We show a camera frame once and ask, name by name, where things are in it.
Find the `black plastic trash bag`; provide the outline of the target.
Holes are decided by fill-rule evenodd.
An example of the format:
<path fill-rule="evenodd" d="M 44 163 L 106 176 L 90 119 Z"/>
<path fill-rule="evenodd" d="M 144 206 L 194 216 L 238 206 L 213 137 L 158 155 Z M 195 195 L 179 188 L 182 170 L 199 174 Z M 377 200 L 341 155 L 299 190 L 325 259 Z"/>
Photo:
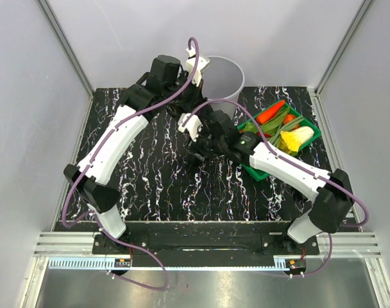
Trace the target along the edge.
<path fill-rule="evenodd" d="M 182 94 L 168 103 L 166 110 L 167 113 L 177 121 L 182 114 L 191 114 L 196 107 L 206 102 L 206 100 L 206 97 L 200 92 Z"/>

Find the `grey plastic trash bin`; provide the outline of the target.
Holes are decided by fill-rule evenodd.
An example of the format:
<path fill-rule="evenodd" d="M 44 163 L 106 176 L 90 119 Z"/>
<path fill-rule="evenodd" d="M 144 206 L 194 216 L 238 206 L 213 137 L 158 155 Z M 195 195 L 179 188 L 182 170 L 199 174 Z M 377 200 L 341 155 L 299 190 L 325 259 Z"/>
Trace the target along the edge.
<path fill-rule="evenodd" d="M 208 56 L 209 67 L 202 73 L 202 93 L 207 99 L 237 101 L 244 88 L 244 72 L 231 59 L 223 56 Z"/>

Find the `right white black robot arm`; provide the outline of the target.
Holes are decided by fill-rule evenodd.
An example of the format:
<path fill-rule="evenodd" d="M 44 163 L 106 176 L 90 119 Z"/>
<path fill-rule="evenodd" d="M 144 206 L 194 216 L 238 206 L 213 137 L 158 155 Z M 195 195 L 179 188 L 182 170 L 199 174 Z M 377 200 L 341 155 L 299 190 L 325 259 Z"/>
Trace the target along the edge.
<path fill-rule="evenodd" d="M 265 144 L 256 133 L 240 132 L 220 110 L 203 119 L 182 114 L 178 129 L 189 134 L 189 149 L 200 159 L 212 154 L 227 155 L 234 162 L 275 176 L 312 202 L 312 208 L 294 219 L 281 239 L 287 253 L 298 253 L 314 235 L 336 233 L 353 205 L 348 196 L 352 188 L 347 173 L 312 167 Z"/>

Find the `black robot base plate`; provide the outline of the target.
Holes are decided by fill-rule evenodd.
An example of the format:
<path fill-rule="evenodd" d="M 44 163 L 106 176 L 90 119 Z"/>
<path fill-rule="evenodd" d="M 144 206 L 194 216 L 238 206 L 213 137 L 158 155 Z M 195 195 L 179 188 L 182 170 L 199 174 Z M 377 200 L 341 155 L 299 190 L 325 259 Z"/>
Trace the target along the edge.
<path fill-rule="evenodd" d="M 275 257 L 318 256 L 316 237 L 295 244 L 286 237 L 288 222 L 129 222 L 123 240 L 132 250 L 107 236 L 94 237 L 95 255 L 131 254 L 134 268 L 156 267 L 157 256 L 168 270 L 274 267 Z"/>

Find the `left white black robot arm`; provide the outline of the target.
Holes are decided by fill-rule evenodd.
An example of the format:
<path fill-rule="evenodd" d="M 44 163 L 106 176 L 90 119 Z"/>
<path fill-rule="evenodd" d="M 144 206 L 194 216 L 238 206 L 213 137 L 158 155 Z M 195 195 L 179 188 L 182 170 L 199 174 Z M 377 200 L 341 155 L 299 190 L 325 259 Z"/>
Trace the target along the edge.
<path fill-rule="evenodd" d="M 129 245 L 127 226 L 117 208 L 121 193 L 109 186 L 112 173 L 125 151 L 151 120 L 167 109 L 177 117 L 180 128 L 195 136 L 197 127 L 183 124 L 189 114 L 205 101 L 201 93 L 202 72 L 210 60 L 191 53 L 184 64 L 179 59 L 157 56 L 144 73 L 120 98 L 115 115 L 91 151 L 76 165 L 68 164 L 64 175 L 71 188 L 65 199 L 62 223 L 68 223 L 67 208 L 74 193 L 87 204 L 101 229 L 106 245 L 114 253 L 123 253 Z"/>

